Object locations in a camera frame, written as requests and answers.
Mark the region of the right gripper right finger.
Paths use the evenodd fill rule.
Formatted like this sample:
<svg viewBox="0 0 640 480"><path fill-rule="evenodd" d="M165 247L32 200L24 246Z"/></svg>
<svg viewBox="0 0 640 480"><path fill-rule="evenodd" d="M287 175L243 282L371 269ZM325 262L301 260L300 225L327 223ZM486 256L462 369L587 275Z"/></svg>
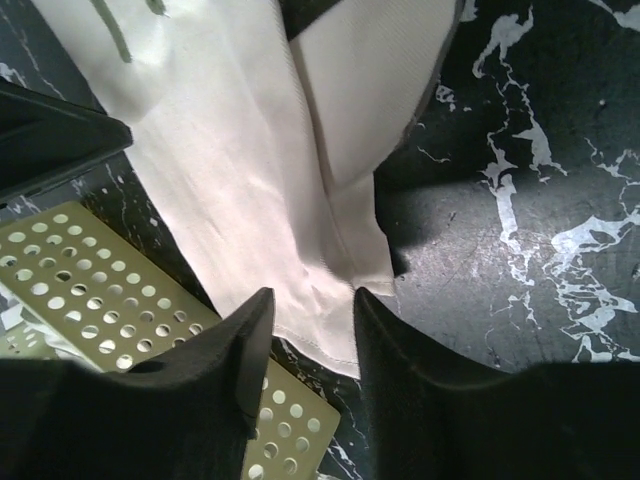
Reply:
<svg viewBox="0 0 640 480"><path fill-rule="evenodd" d="M505 373L445 347L366 289L354 330L380 479L635 479L639 367Z"/></svg>

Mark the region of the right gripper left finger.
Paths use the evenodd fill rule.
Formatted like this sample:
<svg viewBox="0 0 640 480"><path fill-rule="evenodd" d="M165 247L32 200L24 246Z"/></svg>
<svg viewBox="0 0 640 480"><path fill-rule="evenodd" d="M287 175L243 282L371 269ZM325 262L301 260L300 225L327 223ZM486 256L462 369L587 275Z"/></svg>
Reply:
<svg viewBox="0 0 640 480"><path fill-rule="evenodd" d="M263 288L216 326L124 373L3 360L2 477L240 478L274 310Z"/></svg>

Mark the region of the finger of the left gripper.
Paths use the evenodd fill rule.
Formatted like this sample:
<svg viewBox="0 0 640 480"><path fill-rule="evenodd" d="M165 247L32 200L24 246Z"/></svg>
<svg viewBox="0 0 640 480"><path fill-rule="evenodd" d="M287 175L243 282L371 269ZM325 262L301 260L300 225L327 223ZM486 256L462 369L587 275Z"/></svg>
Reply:
<svg viewBox="0 0 640 480"><path fill-rule="evenodd" d="M1 81L1 201L47 191L133 144L104 113Z"/></svg>

